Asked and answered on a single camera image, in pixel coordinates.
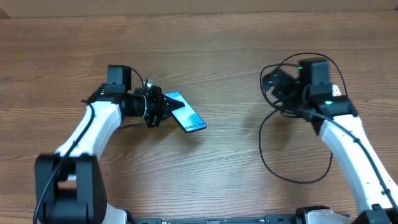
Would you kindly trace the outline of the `blue Galaxy smartphone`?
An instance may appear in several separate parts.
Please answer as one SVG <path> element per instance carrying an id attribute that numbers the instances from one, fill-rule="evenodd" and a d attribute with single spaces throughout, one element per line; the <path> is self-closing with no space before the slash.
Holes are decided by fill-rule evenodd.
<path id="1" fill-rule="evenodd" d="M 171 114 L 185 133 L 193 133 L 207 127 L 204 120 L 202 120 L 198 113 L 190 106 L 181 93 L 170 92 L 165 95 L 184 104 L 183 107 L 172 110 Z"/>

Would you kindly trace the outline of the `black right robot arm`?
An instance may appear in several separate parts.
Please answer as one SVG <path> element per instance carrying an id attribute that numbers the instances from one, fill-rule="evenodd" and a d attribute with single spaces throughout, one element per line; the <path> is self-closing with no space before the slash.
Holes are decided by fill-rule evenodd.
<path id="1" fill-rule="evenodd" d="M 397 223 L 397 184 L 377 156 L 363 128 L 358 111 L 348 96 L 330 80 L 332 59 L 320 53 L 306 53 L 294 65 L 294 78 L 272 64 L 261 72 L 259 84 L 264 99 L 288 118 L 311 123 L 316 135 L 337 159 L 353 195 L 357 218 L 351 219 L 325 206 L 298 208 L 295 223 Z"/>

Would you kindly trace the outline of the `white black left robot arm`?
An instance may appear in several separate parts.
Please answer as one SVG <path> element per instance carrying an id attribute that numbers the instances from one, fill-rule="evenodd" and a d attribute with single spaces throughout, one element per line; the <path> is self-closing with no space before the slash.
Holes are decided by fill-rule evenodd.
<path id="1" fill-rule="evenodd" d="M 73 134 L 54 154 L 36 158 L 33 224 L 134 223 L 129 211 L 109 204 L 99 159 L 126 117 L 142 117 L 152 128 L 185 106 L 145 80 L 133 89 L 136 72 L 127 65 L 109 65 L 106 82 L 84 100 L 86 113 Z"/>

